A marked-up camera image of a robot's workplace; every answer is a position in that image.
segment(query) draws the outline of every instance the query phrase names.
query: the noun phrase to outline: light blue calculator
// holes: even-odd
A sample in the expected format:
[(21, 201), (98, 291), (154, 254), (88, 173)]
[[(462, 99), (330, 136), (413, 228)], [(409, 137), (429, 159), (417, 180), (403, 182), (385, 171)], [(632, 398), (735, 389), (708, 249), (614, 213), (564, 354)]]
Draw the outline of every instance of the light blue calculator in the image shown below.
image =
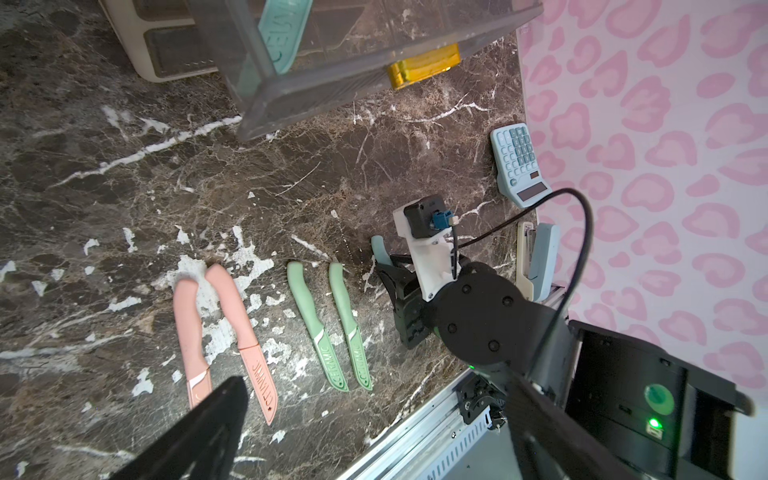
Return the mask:
[(528, 125), (514, 124), (493, 130), (491, 146), (498, 167), (498, 189), (515, 205), (530, 207), (552, 192), (538, 169)]

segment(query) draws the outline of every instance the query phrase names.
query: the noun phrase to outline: yellow tape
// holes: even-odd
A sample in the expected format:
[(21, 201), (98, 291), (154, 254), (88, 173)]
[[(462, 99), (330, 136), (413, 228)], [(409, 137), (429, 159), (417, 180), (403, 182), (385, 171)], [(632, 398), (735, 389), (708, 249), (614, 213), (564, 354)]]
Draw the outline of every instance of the yellow tape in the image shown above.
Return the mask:
[(462, 60), (458, 44), (428, 51), (415, 57), (393, 63), (387, 68), (392, 88), (399, 90), (417, 81), (450, 70)]

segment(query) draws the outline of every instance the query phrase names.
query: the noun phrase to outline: stapler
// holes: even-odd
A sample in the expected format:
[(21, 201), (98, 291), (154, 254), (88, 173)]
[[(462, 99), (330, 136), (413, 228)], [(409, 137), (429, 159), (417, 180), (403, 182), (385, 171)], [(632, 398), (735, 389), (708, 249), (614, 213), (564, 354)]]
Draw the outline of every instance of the stapler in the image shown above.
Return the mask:
[(518, 255), (515, 285), (526, 300), (544, 301), (552, 287), (557, 263), (560, 227), (551, 223), (518, 224)]

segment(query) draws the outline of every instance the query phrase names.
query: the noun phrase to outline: dark marble surface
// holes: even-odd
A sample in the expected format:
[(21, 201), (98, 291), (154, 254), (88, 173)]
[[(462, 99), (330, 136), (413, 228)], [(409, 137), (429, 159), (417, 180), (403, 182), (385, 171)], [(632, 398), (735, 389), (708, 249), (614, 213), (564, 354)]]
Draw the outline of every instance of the dark marble surface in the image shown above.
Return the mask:
[[(271, 427), (251, 402), (237, 478), (332, 478), (463, 370), (434, 336), (401, 346), (369, 238), (404, 253), (391, 212), (426, 194), (445, 196), (462, 236), (513, 213), (488, 133), (523, 119), (514, 37), (241, 144), (217, 74), (141, 80), (96, 2), (2, 9), (0, 478), (106, 478), (184, 415), (170, 285), (214, 262), (242, 277), (247, 306), (261, 301), (250, 315), (280, 394)], [(514, 233), (466, 253), (511, 276)], [(329, 258), (348, 270), (373, 392), (340, 343)], [(327, 385), (292, 317), (294, 259), (349, 393)], [(214, 384), (242, 375), (215, 296), (201, 287), (198, 304)]]

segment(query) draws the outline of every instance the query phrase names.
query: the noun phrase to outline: pink leopard print wallpaper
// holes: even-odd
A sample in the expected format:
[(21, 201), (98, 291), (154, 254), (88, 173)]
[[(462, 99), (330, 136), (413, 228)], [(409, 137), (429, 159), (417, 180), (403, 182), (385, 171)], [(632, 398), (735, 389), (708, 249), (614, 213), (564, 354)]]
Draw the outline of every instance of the pink leopard print wallpaper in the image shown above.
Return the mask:
[[(546, 0), (518, 43), (541, 172), (594, 209), (572, 316), (768, 406), (768, 2)], [(581, 208), (538, 214), (567, 282)]]

